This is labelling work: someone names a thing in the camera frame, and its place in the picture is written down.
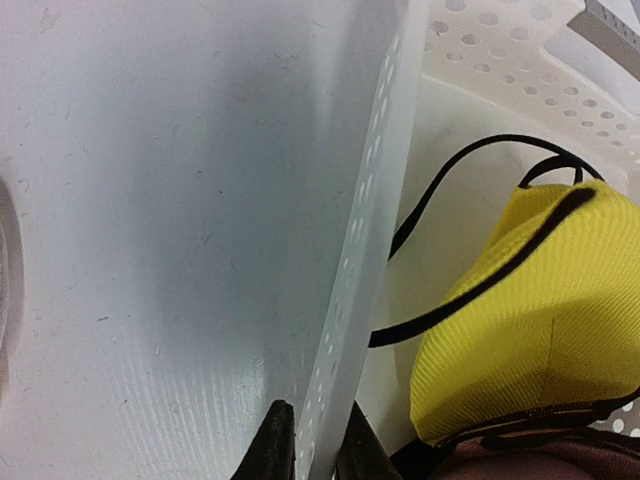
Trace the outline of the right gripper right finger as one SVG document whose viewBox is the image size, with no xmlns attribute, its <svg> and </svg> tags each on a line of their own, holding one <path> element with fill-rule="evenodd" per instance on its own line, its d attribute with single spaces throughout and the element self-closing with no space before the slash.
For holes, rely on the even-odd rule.
<svg viewBox="0 0 640 480">
<path fill-rule="evenodd" d="M 357 402 L 336 459 L 339 480 L 401 480 Z"/>
</svg>

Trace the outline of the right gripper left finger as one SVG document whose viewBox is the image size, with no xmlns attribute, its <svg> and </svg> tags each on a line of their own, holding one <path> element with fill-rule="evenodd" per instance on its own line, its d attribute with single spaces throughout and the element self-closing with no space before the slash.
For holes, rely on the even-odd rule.
<svg viewBox="0 0 640 480">
<path fill-rule="evenodd" d="M 285 400 L 269 407 L 233 480 L 291 480 L 295 478 L 294 408 Z"/>
</svg>

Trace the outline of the yellow bra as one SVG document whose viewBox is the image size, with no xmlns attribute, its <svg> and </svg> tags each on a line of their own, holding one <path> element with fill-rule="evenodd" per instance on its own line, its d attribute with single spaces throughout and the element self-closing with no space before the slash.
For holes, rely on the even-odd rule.
<svg viewBox="0 0 640 480">
<path fill-rule="evenodd" d="M 604 419 L 639 395 L 639 209 L 577 155 L 546 150 L 475 264 L 433 310 L 371 334 L 420 339 L 409 416 L 431 446 Z"/>
</svg>

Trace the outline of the white plastic basket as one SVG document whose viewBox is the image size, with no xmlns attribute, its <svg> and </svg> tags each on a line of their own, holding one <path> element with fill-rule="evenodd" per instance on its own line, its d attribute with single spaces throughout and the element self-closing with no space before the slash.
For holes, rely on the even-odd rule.
<svg viewBox="0 0 640 480">
<path fill-rule="evenodd" d="M 386 48 L 311 380 L 296 410 L 296 475 L 329 479 L 354 401 L 383 441 L 411 436 L 409 341 L 372 329 L 429 307 L 476 259 L 515 185 L 544 152 L 480 148 L 451 169 L 403 253 L 392 233 L 458 150 L 494 134 L 545 138 L 639 196 L 635 1 L 413 1 Z"/>
</svg>

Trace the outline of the white mesh laundry bag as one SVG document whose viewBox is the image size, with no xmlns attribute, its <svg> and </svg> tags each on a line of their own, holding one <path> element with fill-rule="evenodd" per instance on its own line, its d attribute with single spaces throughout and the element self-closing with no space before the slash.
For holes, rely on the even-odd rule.
<svg viewBox="0 0 640 480">
<path fill-rule="evenodd" d="M 23 243 L 15 202 L 1 180 L 1 397 L 9 391 L 11 357 L 17 348 L 23 324 Z"/>
</svg>

